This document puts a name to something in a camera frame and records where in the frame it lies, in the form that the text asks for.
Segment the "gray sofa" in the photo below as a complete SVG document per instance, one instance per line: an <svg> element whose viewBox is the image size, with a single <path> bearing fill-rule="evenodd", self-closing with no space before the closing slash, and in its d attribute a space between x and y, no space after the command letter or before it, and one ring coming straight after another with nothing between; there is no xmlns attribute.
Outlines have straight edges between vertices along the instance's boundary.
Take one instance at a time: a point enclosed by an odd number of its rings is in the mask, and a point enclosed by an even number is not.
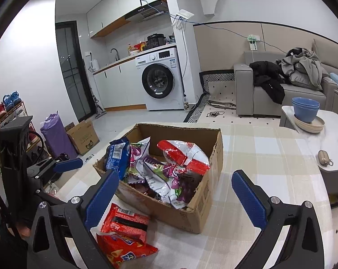
<svg viewBox="0 0 338 269"><path fill-rule="evenodd" d="M314 39L312 50L316 52L322 66L328 73L338 75L338 47L332 46ZM337 84L329 77L322 78L322 91L311 90L294 85L281 84L285 90L285 98L282 105L274 103L261 87L255 87L253 83L253 70L249 64L254 61L275 62L285 57L283 53L271 52L245 52L245 64L235 64L236 85L236 114L237 115L281 115L281 106L292 106L292 98L305 97L316 100L320 108L332 110L333 94Z"/></svg>

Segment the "range hood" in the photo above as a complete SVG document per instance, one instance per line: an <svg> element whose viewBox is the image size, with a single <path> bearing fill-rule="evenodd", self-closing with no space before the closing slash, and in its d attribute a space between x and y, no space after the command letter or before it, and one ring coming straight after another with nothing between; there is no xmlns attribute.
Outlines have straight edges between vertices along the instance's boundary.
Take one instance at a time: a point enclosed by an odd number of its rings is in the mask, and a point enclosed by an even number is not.
<svg viewBox="0 0 338 269"><path fill-rule="evenodd" d="M124 18L126 21L140 22L149 20L167 11L169 11L168 4L164 0L158 0L130 11Z"/></svg>

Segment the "white wall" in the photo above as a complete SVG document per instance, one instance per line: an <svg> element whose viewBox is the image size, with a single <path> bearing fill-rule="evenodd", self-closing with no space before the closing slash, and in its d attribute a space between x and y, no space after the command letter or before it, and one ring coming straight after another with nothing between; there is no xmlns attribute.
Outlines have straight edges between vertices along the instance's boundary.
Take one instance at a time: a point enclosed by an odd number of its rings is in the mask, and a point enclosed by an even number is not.
<svg viewBox="0 0 338 269"><path fill-rule="evenodd" d="M163 33L166 38L172 35L171 20L168 14L159 15L140 23L130 22L108 34L105 37L105 41L107 44L109 63L116 61L116 51L110 53L112 48L116 48L120 59L123 59L129 55L128 44L134 46L140 41L147 41L148 36L154 33Z"/></svg>
<svg viewBox="0 0 338 269"><path fill-rule="evenodd" d="M322 0L218 0L208 21L230 20L294 26L338 42L338 19Z"/></svg>
<svg viewBox="0 0 338 269"><path fill-rule="evenodd" d="M31 0L0 39L0 102L18 91L33 124L59 112L64 125L78 123L59 65L55 0Z"/></svg>
<svg viewBox="0 0 338 269"><path fill-rule="evenodd" d="M68 14L62 16L56 16L55 22L64 21L77 21L77 29L79 36L79 45L82 53L82 58L85 62L85 68L89 79L89 84L93 94L99 100L99 104L102 106L98 88L95 84L93 73L88 70L90 64L90 56L85 56L85 52L92 53L92 59L97 59L99 67L102 68L109 64L109 56L107 53L107 47L104 38L90 38L88 30L88 22L86 14Z"/></svg>
<svg viewBox="0 0 338 269"><path fill-rule="evenodd" d="M175 15L180 9L185 9L195 14L193 21L197 21L200 23L206 21L200 0L167 1L171 14ZM198 101L198 98L201 96L203 89L200 84L199 72L201 71L201 69L193 24L187 23L184 33L182 33L181 30L177 30L176 28L174 28L174 34L177 42L177 52L180 60L181 73L184 76L183 82L185 93L189 103L196 103Z"/></svg>

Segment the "washing machine door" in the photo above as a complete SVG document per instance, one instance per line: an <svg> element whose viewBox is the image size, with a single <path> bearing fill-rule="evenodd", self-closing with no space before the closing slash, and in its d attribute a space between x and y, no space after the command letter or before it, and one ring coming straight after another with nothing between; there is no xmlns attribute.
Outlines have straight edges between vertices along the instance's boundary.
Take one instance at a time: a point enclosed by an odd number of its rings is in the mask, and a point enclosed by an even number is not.
<svg viewBox="0 0 338 269"><path fill-rule="evenodd" d="M174 88L174 76L170 69L161 64L148 65L142 75L145 91L153 98L162 99Z"/></svg>

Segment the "plate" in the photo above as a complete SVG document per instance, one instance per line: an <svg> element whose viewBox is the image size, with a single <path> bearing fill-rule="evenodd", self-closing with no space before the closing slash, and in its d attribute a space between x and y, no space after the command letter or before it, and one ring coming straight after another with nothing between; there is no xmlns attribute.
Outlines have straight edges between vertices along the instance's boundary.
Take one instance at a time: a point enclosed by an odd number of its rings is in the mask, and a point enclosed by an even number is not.
<svg viewBox="0 0 338 269"><path fill-rule="evenodd" d="M325 122L322 118L316 116L311 123L303 122L295 116L295 123L299 128L310 133L319 133L324 129Z"/></svg>

